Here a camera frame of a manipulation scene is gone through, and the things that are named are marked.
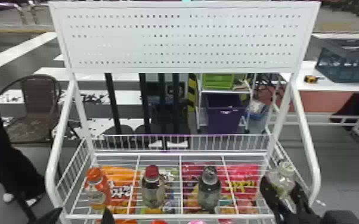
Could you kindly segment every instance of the green crate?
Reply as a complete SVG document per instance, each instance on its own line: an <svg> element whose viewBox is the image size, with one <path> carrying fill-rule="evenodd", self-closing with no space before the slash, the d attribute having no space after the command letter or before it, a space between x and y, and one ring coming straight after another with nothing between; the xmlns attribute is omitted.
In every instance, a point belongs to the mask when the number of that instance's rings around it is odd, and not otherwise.
<svg viewBox="0 0 359 224"><path fill-rule="evenodd" d="M231 89L234 74L203 74L204 89Z"/></svg>

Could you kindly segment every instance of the snack bag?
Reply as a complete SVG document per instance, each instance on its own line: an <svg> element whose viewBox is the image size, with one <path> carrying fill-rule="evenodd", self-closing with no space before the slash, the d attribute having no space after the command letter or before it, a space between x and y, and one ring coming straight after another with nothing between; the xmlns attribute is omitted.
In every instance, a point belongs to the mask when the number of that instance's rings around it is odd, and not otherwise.
<svg viewBox="0 0 359 224"><path fill-rule="evenodd" d="M242 164L217 167L217 174L223 187L222 194L231 194L225 168L227 168L235 197L254 200L258 191L259 165Z"/></svg>
<svg viewBox="0 0 359 224"><path fill-rule="evenodd" d="M203 168L213 163L182 163L182 181L184 189L184 207L186 213L200 213L201 208L197 202L198 187L197 182L203 172ZM219 214L235 214L234 204L232 202L230 183L237 201L238 211L241 214L255 214L255 208L252 208L258 192L259 165L257 164L240 164L229 166L216 166L218 178L221 181L221 201L220 208L217 209Z"/></svg>
<svg viewBox="0 0 359 224"><path fill-rule="evenodd" d="M257 210L253 207L258 193L259 165L242 164L229 165L226 167L231 187L234 192L235 200L240 214L256 214ZM217 167L217 173L222 184L222 195L226 200L232 200L230 183L224 167ZM221 214L234 214L234 204L226 204L226 208L220 208Z"/></svg>
<svg viewBox="0 0 359 224"><path fill-rule="evenodd" d="M126 214L129 197L131 196L132 184L136 175L131 208L129 209L129 214L134 214L134 207L137 205L137 189L135 187L138 186L141 177L140 172L136 173L132 169L116 166L102 166L100 169L107 176L110 184L112 199L111 204L107 206L107 208L113 214ZM135 220L116 220L116 223L117 221L119 224L136 223Z"/></svg>

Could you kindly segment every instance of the black pants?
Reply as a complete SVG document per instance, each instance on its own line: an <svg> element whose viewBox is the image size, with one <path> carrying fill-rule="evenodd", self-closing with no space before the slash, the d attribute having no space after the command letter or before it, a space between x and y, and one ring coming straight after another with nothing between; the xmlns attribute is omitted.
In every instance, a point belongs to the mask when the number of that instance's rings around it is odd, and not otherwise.
<svg viewBox="0 0 359 224"><path fill-rule="evenodd" d="M12 147L0 117L0 183L6 192L24 192L26 198L44 192L44 178L21 151Z"/></svg>

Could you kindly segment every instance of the black and yellow striped post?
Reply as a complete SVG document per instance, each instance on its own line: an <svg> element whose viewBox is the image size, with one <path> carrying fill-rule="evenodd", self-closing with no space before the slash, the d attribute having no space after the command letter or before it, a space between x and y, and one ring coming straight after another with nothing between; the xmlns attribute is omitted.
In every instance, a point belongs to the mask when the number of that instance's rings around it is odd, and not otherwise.
<svg viewBox="0 0 359 224"><path fill-rule="evenodd" d="M197 104L197 81L196 74L188 74L188 113L195 112L195 106Z"/></svg>

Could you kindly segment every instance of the red bottle cap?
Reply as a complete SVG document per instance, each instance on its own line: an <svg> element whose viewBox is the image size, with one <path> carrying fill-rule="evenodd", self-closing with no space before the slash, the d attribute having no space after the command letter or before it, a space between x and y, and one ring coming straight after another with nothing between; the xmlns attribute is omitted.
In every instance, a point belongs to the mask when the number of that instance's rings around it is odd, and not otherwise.
<svg viewBox="0 0 359 224"><path fill-rule="evenodd" d="M168 223L164 220L153 220L150 222L150 224L168 224Z"/></svg>
<svg viewBox="0 0 359 224"><path fill-rule="evenodd" d="M97 181L102 175L99 167L92 167L86 172L86 177L89 181Z"/></svg>
<svg viewBox="0 0 359 224"><path fill-rule="evenodd" d="M156 165L146 167L145 177L149 180L157 179L159 177L159 168Z"/></svg>

